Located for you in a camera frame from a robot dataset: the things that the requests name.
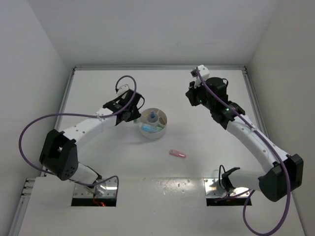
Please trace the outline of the light blue eraser case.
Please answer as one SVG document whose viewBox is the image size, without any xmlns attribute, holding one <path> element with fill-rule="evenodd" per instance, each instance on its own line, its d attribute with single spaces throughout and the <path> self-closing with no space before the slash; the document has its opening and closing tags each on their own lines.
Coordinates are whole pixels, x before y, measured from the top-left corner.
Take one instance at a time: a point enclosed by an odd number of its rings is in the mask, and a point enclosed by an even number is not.
<svg viewBox="0 0 315 236">
<path fill-rule="evenodd" d="M 148 132 L 148 133 L 158 133 L 159 130 L 156 126 L 149 126 L 149 125 L 142 125 L 141 130 Z"/>
</svg>

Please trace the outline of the green highlighter pen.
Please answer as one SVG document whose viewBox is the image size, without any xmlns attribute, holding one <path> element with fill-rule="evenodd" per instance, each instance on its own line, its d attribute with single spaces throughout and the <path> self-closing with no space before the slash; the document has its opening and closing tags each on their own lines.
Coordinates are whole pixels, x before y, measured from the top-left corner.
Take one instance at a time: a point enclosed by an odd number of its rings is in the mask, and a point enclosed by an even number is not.
<svg viewBox="0 0 315 236">
<path fill-rule="evenodd" d="M 157 130 L 160 132 L 160 131 L 162 131 L 163 129 L 165 128 L 165 125 L 162 125 L 162 124 L 158 124 L 157 125 Z"/>
</svg>

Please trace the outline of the pink highlighter pen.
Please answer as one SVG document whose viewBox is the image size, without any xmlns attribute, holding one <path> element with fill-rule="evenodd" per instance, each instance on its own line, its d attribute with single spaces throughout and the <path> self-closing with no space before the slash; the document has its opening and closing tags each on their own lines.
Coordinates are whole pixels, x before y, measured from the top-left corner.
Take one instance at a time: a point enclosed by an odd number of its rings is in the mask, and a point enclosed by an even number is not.
<svg viewBox="0 0 315 236">
<path fill-rule="evenodd" d="M 169 154 L 172 156 L 175 156 L 175 157 L 183 158 L 183 159 L 186 158 L 186 154 L 184 154 L 180 151 L 174 150 L 174 149 L 171 149 L 169 151 Z"/>
</svg>

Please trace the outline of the pink eraser block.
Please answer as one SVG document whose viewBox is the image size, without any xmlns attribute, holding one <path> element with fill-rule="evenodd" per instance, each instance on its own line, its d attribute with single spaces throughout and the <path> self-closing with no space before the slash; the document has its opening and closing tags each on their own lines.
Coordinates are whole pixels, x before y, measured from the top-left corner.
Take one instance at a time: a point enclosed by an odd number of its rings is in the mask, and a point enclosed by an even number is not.
<svg viewBox="0 0 315 236">
<path fill-rule="evenodd" d="M 166 124 L 166 121 L 163 119 L 163 117 L 159 117 L 159 122 L 163 125 Z"/>
</svg>

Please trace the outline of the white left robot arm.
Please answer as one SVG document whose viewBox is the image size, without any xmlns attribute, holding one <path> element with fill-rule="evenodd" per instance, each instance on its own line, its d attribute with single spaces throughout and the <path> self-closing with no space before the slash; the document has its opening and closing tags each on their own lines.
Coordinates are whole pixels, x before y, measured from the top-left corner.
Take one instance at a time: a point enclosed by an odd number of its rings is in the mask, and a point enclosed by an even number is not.
<svg viewBox="0 0 315 236">
<path fill-rule="evenodd" d="M 62 131 L 48 132 L 40 163 L 60 180 L 71 180 L 85 186 L 93 186 L 102 179 L 91 167 L 79 162 L 79 150 L 105 130 L 140 118 L 137 107 L 143 96 L 131 89 L 119 92 L 119 96 L 105 103 L 92 117 Z"/>
</svg>

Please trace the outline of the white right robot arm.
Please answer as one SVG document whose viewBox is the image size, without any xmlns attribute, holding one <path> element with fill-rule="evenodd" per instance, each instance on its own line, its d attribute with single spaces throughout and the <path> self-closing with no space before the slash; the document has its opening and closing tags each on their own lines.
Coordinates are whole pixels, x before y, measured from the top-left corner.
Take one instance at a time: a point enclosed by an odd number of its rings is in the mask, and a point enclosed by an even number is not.
<svg viewBox="0 0 315 236">
<path fill-rule="evenodd" d="M 228 99 L 227 79 L 212 77 L 203 85 L 191 81 L 186 97 L 192 106 L 203 105 L 213 120 L 234 135 L 257 159 L 263 172 L 246 172 L 234 167 L 222 174 L 222 189 L 237 187 L 258 190 L 269 200 L 276 202 L 287 194 L 286 181 L 293 191 L 302 184 L 304 161 L 298 155 L 289 155 L 256 129 L 245 110 Z"/>
</svg>

